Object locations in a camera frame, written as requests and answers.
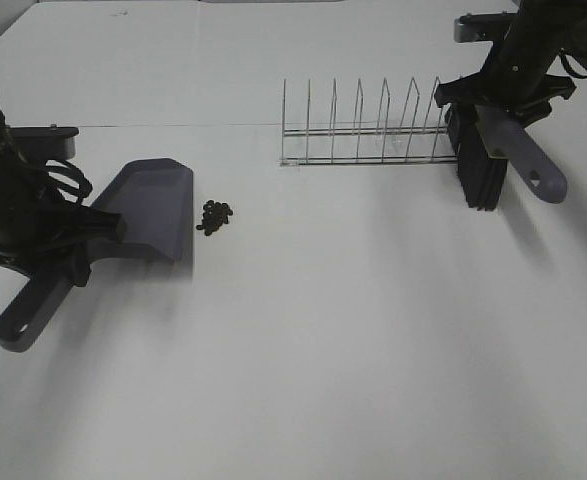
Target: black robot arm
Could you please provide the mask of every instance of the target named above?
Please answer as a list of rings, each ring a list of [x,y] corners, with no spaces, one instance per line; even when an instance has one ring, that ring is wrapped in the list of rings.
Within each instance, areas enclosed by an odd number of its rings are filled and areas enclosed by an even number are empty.
[[[440,107],[451,105],[448,132],[469,206],[497,206],[509,161],[539,198],[564,200],[564,175],[524,128],[551,114],[550,99],[575,91],[569,77],[547,71],[586,15],[587,0],[523,0],[516,14],[456,20],[457,42],[493,42],[479,72],[440,85],[435,95]]]
[[[92,187],[68,161],[77,133],[11,129],[0,110],[0,265],[30,277],[88,238],[121,236],[119,215],[81,205]]]

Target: black cable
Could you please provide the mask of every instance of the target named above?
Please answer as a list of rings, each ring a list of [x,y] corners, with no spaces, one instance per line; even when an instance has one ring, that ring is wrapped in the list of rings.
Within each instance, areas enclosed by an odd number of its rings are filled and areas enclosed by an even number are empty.
[[[89,182],[88,179],[84,176],[82,170],[73,165],[71,162],[67,160],[56,159],[49,161],[57,162],[60,165],[44,165],[43,167],[32,165],[25,157],[24,152],[22,152],[20,146],[17,144],[8,128],[4,130],[3,136],[6,144],[11,148],[13,153],[15,153],[17,158],[20,160],[18,162],[18,165],[28,170],[44,173],[45,175],[43,176],[43,180],[48,186],[60,190],[62,192],[68,193],[69,195],[75,197],[76,204],[81,205],[84,199],[88,197],[93,191],[93,185],[91,185],[91,182]],[[77,184],[77,187],[74,187],[72,185],[69,185],[68,183],[62,182],[61,180],[51,177],[52,173],[65,177],[71,180],[72,182],[75,182]]]
[[[575,69],[571,66],[569,59],[567,57],[567,54],[564,50],[560,51],[559,57],[560,57],[560,62],[562,63],[562,66],[564,67],[564,70],[571,77],[577,78],[578,80],[586,80],[587,79],[587,75],[576,72]]]

